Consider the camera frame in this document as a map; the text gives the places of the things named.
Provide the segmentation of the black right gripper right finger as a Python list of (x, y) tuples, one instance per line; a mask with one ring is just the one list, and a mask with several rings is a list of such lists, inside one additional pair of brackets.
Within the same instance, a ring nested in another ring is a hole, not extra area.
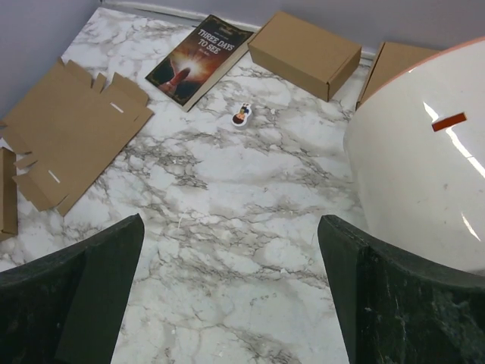
[(484, 278), (446, 267), (335, 215), (318, 225), (351, 363), (482, 363)]

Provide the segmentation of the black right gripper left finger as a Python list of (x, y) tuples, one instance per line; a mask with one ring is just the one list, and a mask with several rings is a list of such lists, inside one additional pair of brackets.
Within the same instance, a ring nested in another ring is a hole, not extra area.
[(109, 363), (145, 228), (132, 215), (1, 273), (3, 363)]

